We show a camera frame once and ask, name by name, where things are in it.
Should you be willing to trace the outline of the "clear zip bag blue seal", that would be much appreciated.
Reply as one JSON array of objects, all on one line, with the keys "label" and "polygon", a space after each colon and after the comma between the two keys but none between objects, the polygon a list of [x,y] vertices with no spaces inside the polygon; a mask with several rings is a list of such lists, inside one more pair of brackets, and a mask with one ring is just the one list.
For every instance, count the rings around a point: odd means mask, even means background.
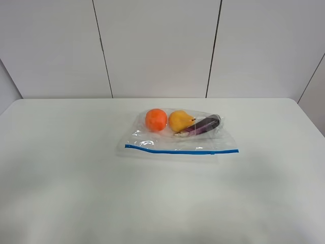
[{"label": "clear zip bag blue seal", "polygon": [[[194,124],[204,118],[217,114],[190,109],[177,108],[152,108],[161,109],[167,114],[176,110],[183,110],[195,118]],[[139,159],[157,158],[202,158],[204,156],[214,157],[218,155],[233,155],[239,153],[239,148],[233,136],[224,127],[224,118],[220,116],[220,125],[207,133],[185,136],[180,132],[173,132],[167,125],[162,131],[153,132],[146,128],[147,109],[138,113],[128,112],[120,115],[117,124],[121,130],[121,136],[117,144],[120,156],[137,157]]]}]

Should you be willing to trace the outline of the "purple eggplant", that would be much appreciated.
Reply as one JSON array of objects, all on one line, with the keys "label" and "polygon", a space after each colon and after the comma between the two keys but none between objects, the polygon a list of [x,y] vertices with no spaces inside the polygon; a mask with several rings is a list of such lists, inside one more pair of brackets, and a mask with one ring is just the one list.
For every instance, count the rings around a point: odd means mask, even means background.
[{"label": "purple eggplant", "polygon": [[194,136],[207,133],[216,129],[221,122],[221,118],[217,114],[210,115],[194,125],[185,128],[180,134],[185,136]]}]

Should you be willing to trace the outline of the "yellow pear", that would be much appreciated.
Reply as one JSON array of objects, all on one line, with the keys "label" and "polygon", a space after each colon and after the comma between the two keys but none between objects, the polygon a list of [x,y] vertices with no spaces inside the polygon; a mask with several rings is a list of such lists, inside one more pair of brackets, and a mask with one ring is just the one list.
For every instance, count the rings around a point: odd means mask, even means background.
[{"label": "yellow pear", "polygon": [[194,124],[195,118],[183,110],[172,112],[168,118],[169,126],[173,132],[180,132]]}]

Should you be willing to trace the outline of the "orange fruit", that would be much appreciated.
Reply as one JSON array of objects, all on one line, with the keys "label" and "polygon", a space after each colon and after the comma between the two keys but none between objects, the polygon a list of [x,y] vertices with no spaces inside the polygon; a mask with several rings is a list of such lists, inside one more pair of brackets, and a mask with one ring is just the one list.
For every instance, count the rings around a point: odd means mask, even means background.
[{"label": "orange fruit", "polygon": [[162,131],[167,125],[167,114],[161,109],[151,109],[146,113],[146,128],[158,132]]}]

